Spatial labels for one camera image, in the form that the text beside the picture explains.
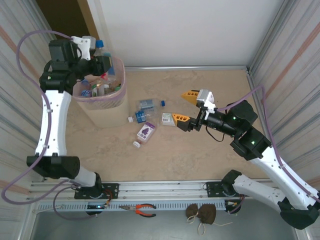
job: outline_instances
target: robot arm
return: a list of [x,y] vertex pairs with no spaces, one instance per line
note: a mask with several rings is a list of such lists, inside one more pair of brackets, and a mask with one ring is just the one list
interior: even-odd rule
[[247,101],[231,107],[226,113],[217,111],[214,97],[209,90],[192,90],[182,95],[188,102],[200,108],[197,118],[173,114],[176,126],[183,131],[199,131],[202,125],[233,137],[233,150],[251,163],[260,167],[277,184],[272,188],[231,170],[222,184],[231,191],[251,196],[280,212],[281,217],[291,226],[304,229],[313,224],[319,216],[320,204],[314,199],[320,193],[302,180],[282,159],[286,170],[311,195],[307,195],[283,170],[277,161],[270,141],[252,124],[258,118]]
[[44,67],[40,87],[50,102],[51,133],[47,146],[44,146],[49,117],[46,102],[42,98],[43,112],[38,146],[35,156],[28,156],[26,161],[28,166],[32,165],[46,147],[44,156],[33,170],[47,178],[71,179],[86,189],[91,197],[98,197],[102,192],[100,176],[82,167],[77,156],[67,155],[65,135],[68,108],[77,80],[90,74],[101,76],[111,66],[109,57],[93,56],[95,43],[95,38],[90,36],[73,36],[71,40],[57,39],[49,43],[51,61]]

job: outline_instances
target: small white cap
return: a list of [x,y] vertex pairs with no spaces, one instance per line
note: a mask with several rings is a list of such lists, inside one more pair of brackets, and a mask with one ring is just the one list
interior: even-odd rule
[[133,144],[133,146],[135,146],[137,149],[141,147],[141,144],[138,143],[137,141],[134,141],[132,144]]

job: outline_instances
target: red-handled pliers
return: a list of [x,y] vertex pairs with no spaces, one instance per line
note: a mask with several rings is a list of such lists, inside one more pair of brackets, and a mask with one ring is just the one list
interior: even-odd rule
[[141,208],[153,208],[153,209],[156,209],[157,207],[155,205],[152,205],[152,204],[148,204],[148,203],[144,203],[144,204],[137,204],[135,206],[120,206],[121,209],[124,209],[124,210],[128,210],[128,211],[135,211],[136,214],[139,214],[141,215],[142,217],[145,217],[145,218],[153,218],[156,216],[155,213],[153,214],[148,214],[148,213],[144,213],[142,211],[140,211],[139,209]]

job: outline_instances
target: corrugated metal wall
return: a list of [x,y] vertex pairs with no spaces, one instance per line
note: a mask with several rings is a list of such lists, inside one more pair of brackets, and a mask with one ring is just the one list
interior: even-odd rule
[[[32,0],[0,1],[0,191],[27,169],[26,157],[35,153],[41,127],[42,101],[36,88],[22,77],[15,51],[26,33],[44,29]],[[33,36],[21,49],[27,74],[39,79],[50,59],[49,35]],[[25,201],[31,181],[41,177],[31,172],[10,188],[7,197]],[[0,239],[17,239],[24,221],[25,206],[11,205],[0,198]]]
[[281,156],[320,188],[320,1],[288,1],[280,19],[250,71]]

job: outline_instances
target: marble-patterned floor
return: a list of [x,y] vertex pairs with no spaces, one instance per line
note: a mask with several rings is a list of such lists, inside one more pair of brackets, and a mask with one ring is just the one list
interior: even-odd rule
[[[166,112],[196,117],[199,109],[180,95],[188,90],[209,89],[217,107],[238,100],[250,91],[243,70],[140,71],[126,74],[131,113],[136,100],[165,100]],[[254,126],[261,130],[260,121]],[[127,123],[115,128],[95,127],[72,100],[67,117],[66,146],[69,156],[78,156],[87,169],[103,181],[169,181],[221,179],[231,169],[251,178],[266,175],[239,157],[229,145],[232,138],[214,141],[203,127],[183,132],[174,126],[159,126],[146,145],[132,145],[142,125]],[[218,139],[220,132],[211,130]]]

